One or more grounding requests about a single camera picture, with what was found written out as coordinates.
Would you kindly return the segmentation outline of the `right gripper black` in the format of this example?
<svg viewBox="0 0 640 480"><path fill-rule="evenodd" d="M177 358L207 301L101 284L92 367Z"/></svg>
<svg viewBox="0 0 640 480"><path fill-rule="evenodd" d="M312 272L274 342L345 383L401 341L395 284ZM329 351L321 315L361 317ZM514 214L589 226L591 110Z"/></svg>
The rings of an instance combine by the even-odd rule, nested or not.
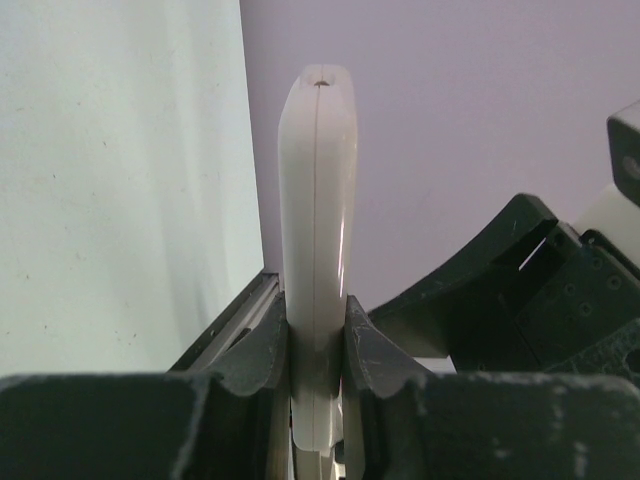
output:
<svg viewBox="0 0 640 480"><path fill-rule="evenodd" d="M372 323L406 353L448 357L459 372L544 371L581 353L639 315L639 267L601 232L557 222L538 197L514 196L443 265L371 310ZM524 266L534 292L515 317L519 268L543 239Z"/></svg>

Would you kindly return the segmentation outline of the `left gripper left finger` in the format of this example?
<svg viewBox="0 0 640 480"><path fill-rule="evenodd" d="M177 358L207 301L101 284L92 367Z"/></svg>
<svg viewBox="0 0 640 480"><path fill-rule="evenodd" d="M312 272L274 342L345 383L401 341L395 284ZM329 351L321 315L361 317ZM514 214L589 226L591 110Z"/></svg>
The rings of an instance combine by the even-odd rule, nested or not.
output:
<svg viewBox="0 0 640 480"><path fill-rule="evenodd" d="M289 353L279 293L255 329L190 377L196 400L176 479L288 477Z"/></svg>

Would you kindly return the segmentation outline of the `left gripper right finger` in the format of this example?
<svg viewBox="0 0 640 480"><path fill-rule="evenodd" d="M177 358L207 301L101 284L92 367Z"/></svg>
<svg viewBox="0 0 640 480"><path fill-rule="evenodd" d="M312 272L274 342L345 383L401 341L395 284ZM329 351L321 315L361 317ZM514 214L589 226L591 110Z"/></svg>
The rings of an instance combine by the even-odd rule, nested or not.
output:
<svg viewBox="0 0 640 480"><path fill-rule="evenodd" d="M419 479L426 474L421 396L431 376L347 298L342 401L348 479Z"/></svg>

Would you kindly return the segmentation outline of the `white remote control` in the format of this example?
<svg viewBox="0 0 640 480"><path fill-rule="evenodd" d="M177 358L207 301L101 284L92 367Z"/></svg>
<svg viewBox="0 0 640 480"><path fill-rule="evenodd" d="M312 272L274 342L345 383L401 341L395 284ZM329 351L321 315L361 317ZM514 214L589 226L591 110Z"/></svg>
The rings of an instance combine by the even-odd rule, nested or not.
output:
<svg viewBox="0 0 640 480"><path fill-rule="evenodd" d="M326 451L336 441L357 160L350 73L338 65L307 66L278 128L292 428L304 451Z"/></svg>

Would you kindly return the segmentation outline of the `white battery cover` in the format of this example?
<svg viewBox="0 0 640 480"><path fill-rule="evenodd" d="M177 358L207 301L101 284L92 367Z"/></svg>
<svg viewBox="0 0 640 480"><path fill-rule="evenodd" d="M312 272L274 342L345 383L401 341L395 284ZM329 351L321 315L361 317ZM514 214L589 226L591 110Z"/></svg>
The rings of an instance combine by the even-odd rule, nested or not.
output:
<svg viewBox="0 0 640 480"><path fill-rule="evenodd" d="M456 368L450 357L425 358L415 357L414 360L427 370L436 374L455 374Z"/></svg>

